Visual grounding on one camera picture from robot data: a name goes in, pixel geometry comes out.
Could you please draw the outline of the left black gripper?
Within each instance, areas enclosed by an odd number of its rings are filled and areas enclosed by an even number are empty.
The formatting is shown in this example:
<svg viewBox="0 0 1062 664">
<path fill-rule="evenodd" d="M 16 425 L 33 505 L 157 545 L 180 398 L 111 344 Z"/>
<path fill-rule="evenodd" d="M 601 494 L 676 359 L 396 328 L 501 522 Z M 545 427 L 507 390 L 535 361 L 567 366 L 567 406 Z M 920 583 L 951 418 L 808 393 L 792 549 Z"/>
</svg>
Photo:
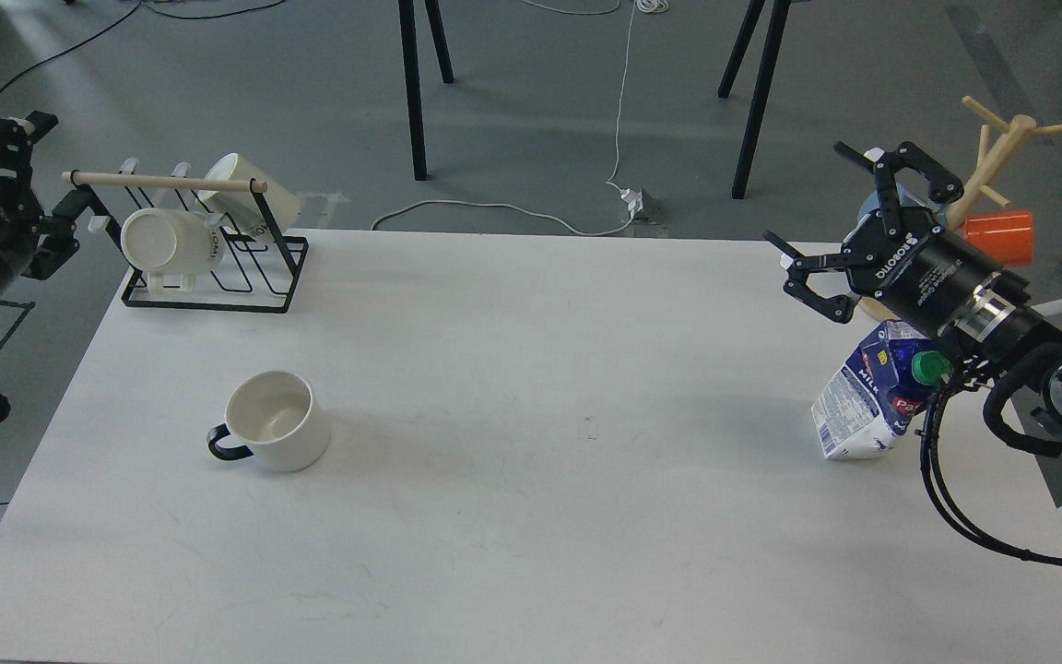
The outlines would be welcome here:
<svg viewBox="0 0 1062 664">
<path fill-rule="evenodd" d="M 79 251 L 80 216 L 104 210 L 100 198 L 85 186 L 42 215 L 32 189 L 32 151 L 57 125 L 59 119 L 42 110 L 22 119 L 0 117 L 0 297 L 14 280 L 53 276 Z"/>
</svg>

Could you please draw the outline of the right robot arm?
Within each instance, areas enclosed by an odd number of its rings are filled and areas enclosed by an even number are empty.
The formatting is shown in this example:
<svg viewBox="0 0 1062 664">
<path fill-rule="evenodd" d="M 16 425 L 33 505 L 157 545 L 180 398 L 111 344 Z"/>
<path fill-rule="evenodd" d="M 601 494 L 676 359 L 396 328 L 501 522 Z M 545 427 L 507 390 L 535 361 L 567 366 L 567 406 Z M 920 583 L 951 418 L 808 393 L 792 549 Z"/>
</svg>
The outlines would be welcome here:
<svg viewBox="0 0 1062 664">
<path fill-rule="evenodd" d="M 871 297 L 939 344 L 950 361 L 926 403 L 919 467 L 928 500 L 955 532 L 988 551 L 1062 567 L 1062 556 L 1009 545 L 971 521 L 939 464 L 941 419 L 953 396 L 984 387 L 984 426 L 1009 448 L 1062 454 L 1062 329 L 1029 306 L 1027 280 L 937 221 L 932 207 L 903 205 L 896 175 L 914 170 L 932 205 L 962 195 L 962 181 L 911 142 L 876 159 L 838 142 L 834 151 L 874 180 L 877 206 L 835 253 L 808 255 L 775 232 L 767 243 L 788 257 L 783 289 L 834 323 L 846 324 Z"/>
</svg>

